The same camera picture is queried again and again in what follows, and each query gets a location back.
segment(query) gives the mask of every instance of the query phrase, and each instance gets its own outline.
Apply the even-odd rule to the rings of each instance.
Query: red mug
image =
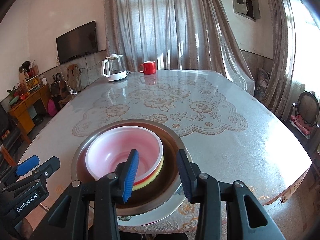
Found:
[[[151,75],[156,73],[156,62],[154,61],[146,61],[143,64],[141,64],[138,68],[138,71],[140,73],[144,73],[145,75]]]

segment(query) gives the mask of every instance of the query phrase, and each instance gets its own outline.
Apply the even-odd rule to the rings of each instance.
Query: television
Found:
[[[56,39],[60,64],[98,51],[96,22],[89,22]]]

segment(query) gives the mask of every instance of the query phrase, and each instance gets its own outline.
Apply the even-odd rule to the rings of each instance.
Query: tiled wall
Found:
[[[263,68],[265,71],[271,73],[272,69],[272,62],[273,60],[267,57],[263,57],[248,51],[241,51],[244,59],[251,71],[251,74],[255,81],[257,81],[258,77],[258,68]],[[67,68],[71,64],[77,64],[78,67],[81,69],[82,73],[80,75],[81,77],[81,85],[83,88],[93,83],[96,79],[101,77],[101,61],[104,60],[106,57],[106,51],[102,50],[90,55],[87,55],[85,57],[81,57],[75,60],[72,60],[71,62],[67,62],[64,64],[61,64],[60,67],[56,66],[44,73],[42,73],[46,79],[47,83],[50,85],[53,83],[52,75],[55,75],[56,73],[62,73],[65,80],[67,80]],[[8,111],[10,108],[8,106],[8,103],[10,101],[10,98],[5,98],[1,104],[3,107]]]
[[[266,72],[271,73],[273,63],[272,59],[245,50],[242,50],[241,52],[244,56],[244,60],[246,61],[255,82],[257,82],[259,68],[262,68]]]
[[[53,83],[52,75],[56,73],[61,73],[65,80],[67,81],[67,68],[71,64],[77,64],[79,69],[81,70],[81,85],[82,88],[93,83],[101,76],[101,62],[106,58],[106,51],[98,51],[93,54],[89,54],[87,56],[72,60],[70,62],[61,64],[60,66],[54,67],[44,73],[42,73],[47,79],[47,83],[50,85]]]

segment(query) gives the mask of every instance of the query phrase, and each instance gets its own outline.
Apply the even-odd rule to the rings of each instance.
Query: metal screw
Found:
[[[81,182],[79,180],[74,180],[72,183],[71,183],[71,186],[72,187],[79,187],[81,184]]]
[[[237,181],[235,181],[235,186],[236,187],[243,187],[244,183],[241,180],[237,180]]]
[[[201,178],[201,179],[207,179],[207,178],[209,178],[209,175],[206,174],[206,173],[204,173],[204,172],[202,172],[202,173],[199,174],[199,178]]]
[[[117,177],[117,174],[115,174],[114,172],[111,172],[107,175],[108,179],[115,179]]]

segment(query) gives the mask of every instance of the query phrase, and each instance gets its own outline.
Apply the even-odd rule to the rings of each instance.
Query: glass kettle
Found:
[[[109,81],[117,81],[127,77],[127,70],[124,66],[123,55],[112,54],[102,61],[101,75]]]

